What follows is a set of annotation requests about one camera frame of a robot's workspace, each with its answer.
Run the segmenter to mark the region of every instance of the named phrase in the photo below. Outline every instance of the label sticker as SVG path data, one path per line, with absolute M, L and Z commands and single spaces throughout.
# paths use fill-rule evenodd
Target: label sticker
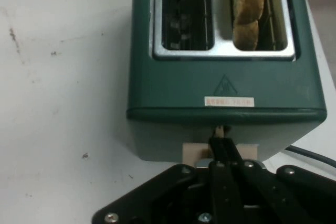
M 253 97 L 205 97 L 205 106 L 212 107 L 254 107 Z

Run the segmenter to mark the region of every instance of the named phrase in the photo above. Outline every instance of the toaster slot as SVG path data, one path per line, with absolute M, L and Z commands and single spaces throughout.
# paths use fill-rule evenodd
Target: toaster slot
M 162 45 L 208 50 L 214 44 L 211 0 L 162 0 Z
M 233 0 L 153 0 L 153 57 L 184 60 L 294 60 L 287 0 L 265 0 L 256 50 L 233 43 Z
M 258 50 L 280 51 L 287 46 L 285 17 L 281 0 L 265 0 L 264 12 L 259 20 Z

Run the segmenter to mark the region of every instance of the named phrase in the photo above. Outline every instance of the stain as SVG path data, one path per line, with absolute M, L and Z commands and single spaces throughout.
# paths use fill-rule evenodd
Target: stain
M 80 37 L 74 37 L 74 38 L 70 38 L 70 39 L 62 39 L 60 40 L 61 43 L 65 43 L 65 42 L 71 42 L 74 40 L 79 40 L 79 39 L 84 39 L 86 36 L 80 36 Z
M 59 108 L 53 109 L 53 115 L 57 115 L 59 113 Z
M 12 38 L 12 41 L 14 41 L 14 43 L 15 43 L 16 52 L 17 52 L 18 54 L 20 54 L 20 45 L 19 45 L 19 43 L 17 42 L 17 38 L 16 38 L 16 35 L 15 35 L 15 33 L 14 33 L 13 28 L 10 28 L 10 29 L 9 29 L 9 35 L 10 35 L 10 37 Z
M 82 159 L 87 160 L 88 158 L 89 158 L 89 153 L 85 152 L 85 153 L 82 155 Z
M 61 55 L 62 53 L 61 52 L 56 52 L 56 51 L 53 51 L 50 53 L 50 55 L 53 57 L 53 56 L 58 56 L 58 55 Z
M 40 77 L 36 77 L 32 80 L 32 84 L 35 84 L 35 83 L 40 83 L 41 82 L 41 78 Z

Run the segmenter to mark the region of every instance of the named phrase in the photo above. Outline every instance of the dark spot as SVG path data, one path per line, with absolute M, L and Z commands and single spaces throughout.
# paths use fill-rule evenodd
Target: dark spot
M 89 153 L 85 152 L 83 155 L 82 155 L 82 159 L 88 159 L 89 158 Z
M 53 110 L 53 115 L 57 115 L 58 112 L 59 112 L 59 108 L 55 108 L 55 109 Z
M 13 41 L 16 41 L 16 36 L 15 36 L 14 30 L 12 28 L 9 30 L 9 35 L 11 36 Z
M 15 46 L 16 46 L 16 52 L 17 52 L 18 54 L 20 54 L 20 46 L 19 46 L 19 43 L 18 43 L 17 40 L 16 40 L 16 35 L 15 35 L 14 30 L 13 30 L 12 28 L 9 29 L 9 35 L 10 35 L 10 37 L 12 38 L 12 41 L 14 41 L 14 43 L 15 43 Z

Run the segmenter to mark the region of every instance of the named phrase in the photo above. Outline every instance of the warning triangle symbol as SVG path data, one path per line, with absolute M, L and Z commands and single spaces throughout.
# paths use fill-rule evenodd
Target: warning triangle symbol
M 219 84 L 216 87 L 215 90 L 215 96 L 217 97 L 230 97 L 230 96 L 235 96 L 237 95 L 238 92 L 235 89 L 235 87 L 232 85 L 232 83 L 230 82 L 230 80 L 226 77 L 226 75 L 224 75 L 221 79 L 221 81 L 219 82 Z

